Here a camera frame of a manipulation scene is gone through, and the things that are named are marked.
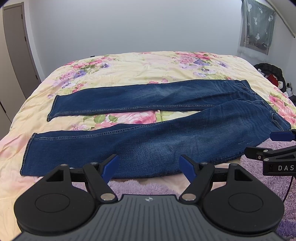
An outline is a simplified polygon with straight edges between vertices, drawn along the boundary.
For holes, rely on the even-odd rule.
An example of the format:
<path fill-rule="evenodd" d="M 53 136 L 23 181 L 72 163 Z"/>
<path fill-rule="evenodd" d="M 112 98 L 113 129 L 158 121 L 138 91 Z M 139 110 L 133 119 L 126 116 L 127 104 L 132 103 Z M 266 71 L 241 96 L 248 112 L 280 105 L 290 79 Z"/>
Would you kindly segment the blue denim jeans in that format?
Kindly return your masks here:
<path fill-rule="evenodd" d="M 245 80 L 188 80 L 84 89 L 57 96 L 47 116 L 190 111 L 158 123 L 117 123 L 91 131 L 34 133 L 20 174 L 44 176 L 60 164 L 81 168 L 119 156 L 115 178 L 152 178 L 179 173 L 179 157 L 221 164 L 239 158 L 271 132 L 291 125 Z"/>

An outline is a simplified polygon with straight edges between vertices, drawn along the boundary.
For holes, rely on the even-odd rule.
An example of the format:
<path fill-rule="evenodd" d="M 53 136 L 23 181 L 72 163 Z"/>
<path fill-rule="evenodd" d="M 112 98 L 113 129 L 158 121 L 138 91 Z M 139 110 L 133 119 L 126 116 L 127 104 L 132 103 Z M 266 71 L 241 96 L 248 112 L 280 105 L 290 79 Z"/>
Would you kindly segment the grey patterned window curtain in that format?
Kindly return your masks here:
<path fill-rule="evenodd" d="M 276 12 L 258 1 L 242 1 L 240 46 L 269 54 L 273 41 Z"/>

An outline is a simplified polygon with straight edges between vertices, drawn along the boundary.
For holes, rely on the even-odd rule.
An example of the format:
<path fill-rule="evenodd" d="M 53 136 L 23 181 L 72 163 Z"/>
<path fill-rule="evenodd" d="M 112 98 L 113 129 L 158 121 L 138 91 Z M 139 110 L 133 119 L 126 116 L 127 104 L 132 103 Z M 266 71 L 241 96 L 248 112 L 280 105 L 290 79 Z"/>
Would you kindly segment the purple fluffy blanket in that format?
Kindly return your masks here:
<path fill-rule="evenodd" d="M 286 240 L 295 240 L 295 180 L 290 184 L 288 176 L 264 176 L 262 162 L 242 156 L 234 160 L 249 173 L 260 180 L 270 190 L 285 200 L 285 213 L 277 229 L 277 233 Z M 115 179 L 108 183 L 110 188 L 120 198 L 123 194 L 167 195 L 180 194 L 189 186 L 189 181 L 182 174 L 148 179 Z"/>

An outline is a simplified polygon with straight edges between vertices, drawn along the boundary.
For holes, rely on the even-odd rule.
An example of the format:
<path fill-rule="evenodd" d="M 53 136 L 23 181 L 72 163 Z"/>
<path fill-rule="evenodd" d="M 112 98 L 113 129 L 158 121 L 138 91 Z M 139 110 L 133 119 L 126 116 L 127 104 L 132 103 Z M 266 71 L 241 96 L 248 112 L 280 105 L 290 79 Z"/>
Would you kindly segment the pile of clothes and bags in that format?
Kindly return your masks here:
<path fill-rule="evenodd" d="M 254 68 L 260 72 L 266 79 L 275 85 L 281 92 L 286 94 L 295 105 L 295 95 L 293 94 L 292 84 L 286 82 L 282 70 L 275 65 L 268 63 L 255 64 Z"/>

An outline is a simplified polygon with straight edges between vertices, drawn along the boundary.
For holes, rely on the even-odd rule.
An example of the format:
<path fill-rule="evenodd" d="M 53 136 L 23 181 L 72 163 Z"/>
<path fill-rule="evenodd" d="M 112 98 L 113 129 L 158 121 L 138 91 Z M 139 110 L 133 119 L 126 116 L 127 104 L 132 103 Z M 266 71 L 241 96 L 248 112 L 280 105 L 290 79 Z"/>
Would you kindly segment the floral yellow bed quilt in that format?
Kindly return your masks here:
<path fill-rule="evenodd" d="M 182 112 L 146 111 L 74 116 L 47 121 L 56 95 L 82 89 L 132 84 L 168 83 L 191 79 L 247 80 L 291 126 L 295 106 L 248 61 L 233 55 L 204 52 L 142 52 L 97 56 L 70 62 L 53 71 L 16 113 L 9 133 L 1 140 L 1 240 L 12 240 L 20 230 L 13 205 L 36 181 L 20 169 L 32 134 L 57 130 L 95 130 L 117 123 L 154 123 L 184 116 Z"/>

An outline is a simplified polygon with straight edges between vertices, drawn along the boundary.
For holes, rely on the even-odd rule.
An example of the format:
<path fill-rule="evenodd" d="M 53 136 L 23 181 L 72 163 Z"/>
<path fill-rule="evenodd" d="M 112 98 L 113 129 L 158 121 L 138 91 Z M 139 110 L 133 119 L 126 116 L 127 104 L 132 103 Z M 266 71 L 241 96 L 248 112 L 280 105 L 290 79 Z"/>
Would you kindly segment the grey door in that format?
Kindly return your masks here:
<path fill-rule="evenodd" d="M 28 98 L 41 80 L 30 48 L 23 2 L 3 8 L 3 24 L 14 73 L 24 97 Z"/>

